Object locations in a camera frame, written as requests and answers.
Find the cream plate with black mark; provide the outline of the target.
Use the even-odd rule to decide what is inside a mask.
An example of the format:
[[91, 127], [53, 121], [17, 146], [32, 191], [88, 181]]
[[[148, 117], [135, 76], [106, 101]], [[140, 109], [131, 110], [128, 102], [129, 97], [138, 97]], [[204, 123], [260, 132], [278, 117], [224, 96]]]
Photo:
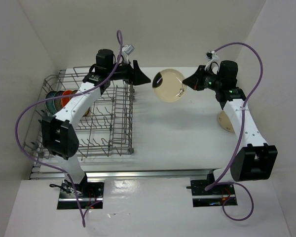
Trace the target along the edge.
[[175, 69], [164, 69], [158, 72], [152, 81], [155, 95], [163, 102], [173, 103], [180, 100], [187, 91], [183, 84], [184, 75]]

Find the yellow patterned plate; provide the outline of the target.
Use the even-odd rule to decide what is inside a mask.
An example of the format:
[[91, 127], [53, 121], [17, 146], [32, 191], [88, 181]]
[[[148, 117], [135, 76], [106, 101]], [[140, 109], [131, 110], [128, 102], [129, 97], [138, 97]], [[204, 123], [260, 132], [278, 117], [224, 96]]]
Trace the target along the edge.
[[[73, 90], [71, 94], [76, 94], [77, 93], [77, 90]], [[90, 112], [90, 108], [88, 108], [88, 110], [84, 113], [84, 117], [88, 116], [89, 115], [89, 112]]]

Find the orange plastic plate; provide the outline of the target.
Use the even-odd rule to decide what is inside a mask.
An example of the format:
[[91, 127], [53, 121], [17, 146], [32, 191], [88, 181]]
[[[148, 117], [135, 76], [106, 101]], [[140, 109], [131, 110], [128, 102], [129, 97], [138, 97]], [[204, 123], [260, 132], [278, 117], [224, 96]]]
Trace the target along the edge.
[[64, 91], [64, 93], [62, 94], [62, 98], [61, 98], [61, 106], [62, 108], [66, 106], [66, 104], [70, 101], [71, 97], [70, 95], [72, 95], [73, 91], [72, 90], [66, 90]]

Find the blue floral plate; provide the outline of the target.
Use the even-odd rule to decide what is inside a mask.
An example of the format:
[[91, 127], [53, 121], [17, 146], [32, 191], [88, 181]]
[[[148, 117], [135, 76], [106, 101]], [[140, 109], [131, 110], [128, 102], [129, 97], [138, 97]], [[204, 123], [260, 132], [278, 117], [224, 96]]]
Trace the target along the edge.
[[48, 110], [49, 113], [51, 113], [52, 115], [54, 115], [56, 113], [56, 108], [54, 106], [54, 96], [56, 94], [56, 91], [50, 91], [47, 93], [46, 95], [46, 99], [50, 99], [51, 100], [48, 100], [48, 101], [45, 101], [45, 106], [46, 106], [46, 109]]
[[64, 91], [62, 90], [52, 92], [52, 95], [54, 96], [52, 101], [52, 114], [55, 114], [62, 109], [61, 98], [55, 99], [55, 97], [62, 96], [63, 93]]

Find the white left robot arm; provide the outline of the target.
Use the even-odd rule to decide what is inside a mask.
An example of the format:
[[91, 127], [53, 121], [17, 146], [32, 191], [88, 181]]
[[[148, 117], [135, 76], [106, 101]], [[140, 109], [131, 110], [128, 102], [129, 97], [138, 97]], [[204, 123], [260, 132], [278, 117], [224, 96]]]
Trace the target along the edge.
[[42, 143], [54, 155], [65, 174], [65, 180], [76, 197], [88, 192], [87, 175], [77, 158], [79, 140], [76, 127], [87, 109], [101, 98], [112, 80], [122, 80], [130, 85], [142, 85], [151, 80], [141, 71], [138, 62], [128, 60], [134, 50], [132, 45], [121, 48], [118, 56], [110, 49], [100, 49], [93, 64], [83, 78], [78, 91], [53, 116], [42, 119]]

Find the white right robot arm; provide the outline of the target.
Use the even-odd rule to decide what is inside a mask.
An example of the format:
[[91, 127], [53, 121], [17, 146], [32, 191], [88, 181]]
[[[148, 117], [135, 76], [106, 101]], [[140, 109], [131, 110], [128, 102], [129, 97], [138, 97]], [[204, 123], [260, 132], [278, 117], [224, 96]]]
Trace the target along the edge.
[[231, 122], [237, 144], [231, 160], [223, 171], [216, 170], [207, 180], [205, 190], [217, 194], [227, 183], [267, 180], [271, 176], [278, 151], [259, 132], [248, 107], [248, 96], [237, 86], [238, 65], [224, 60], [217, 73], [200, 65], [183, 80], [193, 90], [210, 89]]

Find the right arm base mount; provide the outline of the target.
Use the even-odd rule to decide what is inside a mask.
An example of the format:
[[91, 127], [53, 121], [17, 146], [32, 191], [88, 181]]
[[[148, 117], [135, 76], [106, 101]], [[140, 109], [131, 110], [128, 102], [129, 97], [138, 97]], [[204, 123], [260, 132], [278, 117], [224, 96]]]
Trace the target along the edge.
[[206, 180], [190, 180], [186, 189], [191, 191], [193, 207], [215, 207], [222, 206], [226, 201], [226, 206], [237, 205], [235, 189], [233, 185], [218, 185], [205, 190]]

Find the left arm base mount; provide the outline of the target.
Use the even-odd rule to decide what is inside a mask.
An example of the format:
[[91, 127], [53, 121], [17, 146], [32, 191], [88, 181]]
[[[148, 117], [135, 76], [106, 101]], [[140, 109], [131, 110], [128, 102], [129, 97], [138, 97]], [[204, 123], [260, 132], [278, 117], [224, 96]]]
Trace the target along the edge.
[[[59, 191], [58, 210], [78, 209], [73, 188], [70, 188], [64, 181], [61, 185], [50, 184], [50, 188]], [[104, 196], [104, 182], [91, 182], [87, 185], [86, 191], [77, 191], [77, 196], [82, 209], [102, 209]]]

